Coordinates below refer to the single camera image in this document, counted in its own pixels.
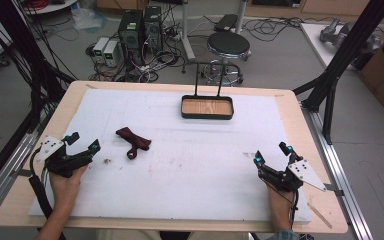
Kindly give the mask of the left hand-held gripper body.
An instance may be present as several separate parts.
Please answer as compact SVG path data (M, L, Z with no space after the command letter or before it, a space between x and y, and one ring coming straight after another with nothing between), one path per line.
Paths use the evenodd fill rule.
M93 156L88 153L88 148L77 154L69 155L66 151L67 146L70 145L64 143L62 139L46 135L39 149L37 161L43 162L49 172L70 178L74 170L91 163Z

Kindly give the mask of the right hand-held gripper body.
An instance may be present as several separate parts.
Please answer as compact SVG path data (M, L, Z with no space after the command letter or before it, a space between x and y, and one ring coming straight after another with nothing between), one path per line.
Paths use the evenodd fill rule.
M275 170L268 165L257 167L260 179L272 184L276 190L285 192L297 191L303 183L307 183L323 192L326 186L307 160L289 164L284 171Z

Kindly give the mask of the black tray with wooden bottom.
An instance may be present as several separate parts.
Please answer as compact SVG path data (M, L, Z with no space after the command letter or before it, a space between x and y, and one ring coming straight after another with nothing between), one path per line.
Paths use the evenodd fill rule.
M219 83L215 95L198 94L200 66L203 65L203 62L195 62L195 65L194 91L192 94L182 96L181 116L184 119L231 120L234 115L233 99L229 96L220 95L221 83Z

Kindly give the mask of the person's left hand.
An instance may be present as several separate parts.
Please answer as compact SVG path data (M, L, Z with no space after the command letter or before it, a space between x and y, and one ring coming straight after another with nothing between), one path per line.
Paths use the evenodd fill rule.
M81 185L81 177L88 166L75 170L70 178L51 173L50 182L54 196L54 210L70 213L74 208Z

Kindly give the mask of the person's right hand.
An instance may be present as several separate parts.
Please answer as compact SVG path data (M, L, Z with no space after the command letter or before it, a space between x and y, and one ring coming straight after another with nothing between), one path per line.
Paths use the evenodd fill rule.
M274 223L288 222L291 226L290 211L293 206L294 194L292 192L277 191L270 183L267 183L266 186L272 225Z

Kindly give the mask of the wooden stick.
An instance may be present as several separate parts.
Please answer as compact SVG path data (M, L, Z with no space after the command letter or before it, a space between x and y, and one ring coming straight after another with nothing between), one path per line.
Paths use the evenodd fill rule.
M332 224L324 217L324 215L316 208L314 207L311 203L307 203L307 206L309 209L311 209L314 214L329 228L332 229Z

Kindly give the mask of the white foam mat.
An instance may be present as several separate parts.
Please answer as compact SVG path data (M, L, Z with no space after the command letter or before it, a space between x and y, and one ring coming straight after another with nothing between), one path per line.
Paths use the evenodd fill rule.
M231 120L184 119L177 92L89 89L68 133L84 151L101 150L82 177L76 217L267 221L267 188L253 162L260 151L268 166L286 167L279 148L287 139L272 96L236 95ZM127 127L151 141L137 150L118 130Z

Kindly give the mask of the white power supply unit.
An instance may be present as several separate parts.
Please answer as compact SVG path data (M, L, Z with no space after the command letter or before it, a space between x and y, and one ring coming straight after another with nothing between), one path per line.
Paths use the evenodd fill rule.
M93 52L94 60L96 63L99 63L99 64L105 63L104 50L106 48L108 41L109 41L108 37L101 37L93 47L92 52Z
M105 62L108 67L116 67L119 62L118 45L115 40L110 40L104 50Z

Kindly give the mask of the black round stool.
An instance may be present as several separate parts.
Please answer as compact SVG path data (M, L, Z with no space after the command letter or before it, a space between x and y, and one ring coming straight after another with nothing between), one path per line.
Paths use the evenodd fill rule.
M239 66L230 62L230 59L247 59L250 50L249 41L237 33L216 32L209 36L207 48L211 53L219 56L219 59L205 64L201 71L201 77L207 81L207 84L230 86L242 84L243 73Z

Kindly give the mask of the white board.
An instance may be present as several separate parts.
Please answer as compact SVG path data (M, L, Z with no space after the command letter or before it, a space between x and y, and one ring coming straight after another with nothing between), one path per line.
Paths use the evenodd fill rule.
M316 52L316 55L324 67L331 62L339 49L339 47L335 46L332 42L322 41L320 39L322 31L328 27L329 24L301 24L301 29L305 37L311 43L313 50ZM361 70L366 65L366 63L383 44L381 35L381 29L377 28L363 44L363 47L360 49L358 55L348 65L348 70Z

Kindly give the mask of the black computer tower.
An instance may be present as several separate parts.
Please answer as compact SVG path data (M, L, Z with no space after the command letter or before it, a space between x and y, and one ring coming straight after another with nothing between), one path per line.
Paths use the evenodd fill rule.
M162 8L148 6L144 12L144 26L148 51L155 54L163 49L162 46Z
M136 65L143 64L141 48L144 42L143 14L141 10L128 9L123 15L118 28L118 35L124 58Z

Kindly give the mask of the black flat device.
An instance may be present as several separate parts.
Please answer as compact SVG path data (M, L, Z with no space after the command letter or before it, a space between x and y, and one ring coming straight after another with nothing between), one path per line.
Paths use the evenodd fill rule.
M238 16L235 14L224 15L214 26L216 32L234 32Z

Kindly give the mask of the grey metal stand leg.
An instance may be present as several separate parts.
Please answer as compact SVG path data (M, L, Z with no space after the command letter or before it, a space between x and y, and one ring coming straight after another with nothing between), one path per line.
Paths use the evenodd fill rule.
M185 52L185 63L183 65L183 72L186 72L186 65L195 61L195 54L188 38L188 0L181 0L182 2L182 31L180 34L181 41Z

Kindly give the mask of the aluminium rail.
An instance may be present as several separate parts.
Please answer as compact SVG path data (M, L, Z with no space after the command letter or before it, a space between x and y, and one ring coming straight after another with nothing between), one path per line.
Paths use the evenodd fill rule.
M310 112L304 107L301 110L313 134L313 139L321 151L322 161L333 182L335 193L345 213L347 224L353 230L357 240L374 240L336 150L332 144L328 143L322 133L322 117L319 113Z
M42 131L40 119L30 111L0 152L0 199L22 169Z

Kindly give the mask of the black metal frame post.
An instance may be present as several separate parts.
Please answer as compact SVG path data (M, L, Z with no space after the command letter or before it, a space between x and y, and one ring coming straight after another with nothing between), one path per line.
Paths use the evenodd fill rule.
M318 112L320 104L326 101L322 136L329 145L332 144L331 126L337 83L348 65L356 57L363 43L383 18L384 0L369 0L344 43L339 47L325 70L314 80L293 90L295 95L311 90L310 95L302 101L302 106L310 112Z
M28 123L31 129L44 124L42 113L51 116L62 100L67 87L77 78L51 64L39 48L33 32L42 38L53 59L59 59L49 45L40 27L31 27L18 0L0 0L0 45L16 65L30 87L31 111Z

